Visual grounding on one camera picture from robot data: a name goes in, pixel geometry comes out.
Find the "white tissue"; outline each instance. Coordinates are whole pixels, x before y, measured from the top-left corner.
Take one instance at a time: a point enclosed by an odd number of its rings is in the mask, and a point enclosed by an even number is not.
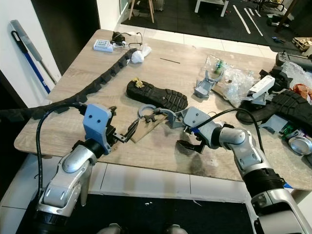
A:
[[[142,50],[137,50],[132,54],[131,62],[132,63],[138,63],[138,62],[144,62],[144,57],[148,56],[148,54],[152,51],[151,47],[149,47],[147,44],[143,45]]]

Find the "metal can lid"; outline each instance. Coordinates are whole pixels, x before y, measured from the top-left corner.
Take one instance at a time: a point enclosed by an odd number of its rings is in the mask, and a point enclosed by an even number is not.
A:
[[[290,138],[288,144],[295,152],[301,155],[309,155],[312,153],[312,142],[303,136]]]

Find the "white tape line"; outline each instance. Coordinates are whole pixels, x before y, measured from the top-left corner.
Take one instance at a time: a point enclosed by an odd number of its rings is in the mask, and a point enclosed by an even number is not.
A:
[[[258,13],[258,11],[257,10],[254,10],[255,12],[256,12],[256,14],[259,16],[259,17],[261,17],[261,15]]]
[[[254,13],[253,13],[252,9],[250,9],[250,8],[248,8],[248,9],[249,9],[249,11],[250,11],[250,14],[251,14],[252,16],[254,16]]]
[[[243,22],[243,25],[245,26],[247,33],[250,34],[251,32],[249,31],[249,28],[248,28],[246,22],[244,21],[243,17],[240,15],[238,9],[236,8],[235,5],[233,5],[233,7],[234,7],[236,13],[238,14],[238,16],[240,17],[240,20]]]
[[[258,28],[258,26],[256,25],[256,23],[254,22],[253,18],[249,15],[247,9],[244,8],[244,10],[246,11],[247,15],[249,16],[250,20],[253,22],[253,24],[255,25],[255,27],[257,28],[257,30],[258,30],[258,32],[260,33],[260,35],[263,37],[262,32],[260,31],[260,29]]]

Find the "white wall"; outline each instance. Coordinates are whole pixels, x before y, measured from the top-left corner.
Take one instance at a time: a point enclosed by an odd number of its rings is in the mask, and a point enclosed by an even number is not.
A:
[[[114,30],[119,20],[119,0],[97,0],[97,10],[101,29]]]
[[[35,107],[41,104],[46,98],[47,93],[11,36],[11,31],[13,30],[10,24],[11,20],[18,20],[20,22],[54,78],[59,80],[61,75],[31,1],[1,0],[0,69],[25,104],[28,107]],[[34,58],[33,60],[47,85],[52,89],[54,87],[53,82],[41,68],[40,64]]]

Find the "white floor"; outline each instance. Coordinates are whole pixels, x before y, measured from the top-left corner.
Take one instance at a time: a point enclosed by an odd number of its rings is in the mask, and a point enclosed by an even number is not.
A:
[[[262,45],[197,37],[129,25],[118,24],[115,30],[141,32],[144,37],[270,59],[275,59],[276,55],[268,46]],[[43,160],[44,185],[55,174],[58,161],[58,157]],[[0,234],[16,232],[28,203],[36,192],[37,173],[36,156],[29,155],[0,203]],[[247,204],[251,219],[255,219],[252,207],[248,202],[250,196],[242,182],[97,163],[93,168],[89,191],[93,194],[104,195],[244,202]],[[312,225],[312,211],[309,209],[311,204],[312,194],[299,204],[299,208],[310,225]]]

